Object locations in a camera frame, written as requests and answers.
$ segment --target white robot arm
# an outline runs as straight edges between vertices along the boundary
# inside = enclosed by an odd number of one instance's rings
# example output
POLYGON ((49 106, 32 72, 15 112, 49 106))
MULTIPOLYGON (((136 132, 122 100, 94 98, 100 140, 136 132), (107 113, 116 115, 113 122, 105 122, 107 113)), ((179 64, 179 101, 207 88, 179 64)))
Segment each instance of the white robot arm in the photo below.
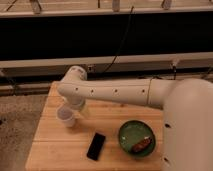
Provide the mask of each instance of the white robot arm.
POLYGON ((85 99, 163 109, 163 171, 213 171, 212 83, 199 79, 86 80, 86 71, 73 66, 59 84, 58 92, 73 109, 81 108, 85 99))

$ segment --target white cup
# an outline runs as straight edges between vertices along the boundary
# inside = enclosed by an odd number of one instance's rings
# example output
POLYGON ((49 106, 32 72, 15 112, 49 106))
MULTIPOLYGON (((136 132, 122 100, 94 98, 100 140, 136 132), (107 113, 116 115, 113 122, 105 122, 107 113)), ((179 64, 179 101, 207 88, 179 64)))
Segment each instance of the white cup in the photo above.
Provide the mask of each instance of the white cup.
POLYGON ((73 127, 75 124, 75 116, 71 108, 67 105, 62 105, 57 111, 57 118, 66 126, 73 127))

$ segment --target speckled floor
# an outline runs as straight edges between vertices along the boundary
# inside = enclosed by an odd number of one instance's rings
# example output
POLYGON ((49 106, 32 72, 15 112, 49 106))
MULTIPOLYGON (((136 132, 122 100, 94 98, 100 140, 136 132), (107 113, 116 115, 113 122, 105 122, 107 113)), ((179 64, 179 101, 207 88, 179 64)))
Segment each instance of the speckled floor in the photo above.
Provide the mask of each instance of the speckled floor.
POLYGON ((0 171, 24 171, 46 95, 0 97, 0 171))

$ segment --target wooden tabletop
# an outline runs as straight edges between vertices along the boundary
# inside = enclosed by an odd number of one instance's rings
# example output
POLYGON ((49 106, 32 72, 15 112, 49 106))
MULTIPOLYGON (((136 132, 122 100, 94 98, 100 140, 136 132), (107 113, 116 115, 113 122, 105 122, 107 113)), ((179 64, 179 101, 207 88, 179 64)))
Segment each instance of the wooden tabletop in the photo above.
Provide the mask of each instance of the wooden tabletop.
POLYGON ((51 86, 40 119, 26 171, 160 171, 162 157, 162 112, 150 108, 87 100, 77 122, 66 128, 56 119, 57 108, 64 102, 57 93, 57 82, 51 86), (128 120, 141 120, 154 131, 157 145, 151 155, 135 159, 118 144, 118 130, 128 120), (98 161, 86 157, 95 132, 106 136, 98 161))

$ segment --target smartphone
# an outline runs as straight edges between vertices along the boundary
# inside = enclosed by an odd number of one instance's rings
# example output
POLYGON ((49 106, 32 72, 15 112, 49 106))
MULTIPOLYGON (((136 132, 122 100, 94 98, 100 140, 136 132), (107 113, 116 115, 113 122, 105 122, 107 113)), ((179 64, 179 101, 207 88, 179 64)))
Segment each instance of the smartphone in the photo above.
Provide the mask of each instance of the smartphone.
POLYGON ((105 136, 99 133, 95 133, 92 143, 90 144, 89 150, 87 152, 87 157, 92 160, 98 160, 100 151, 105 141, 105 136))

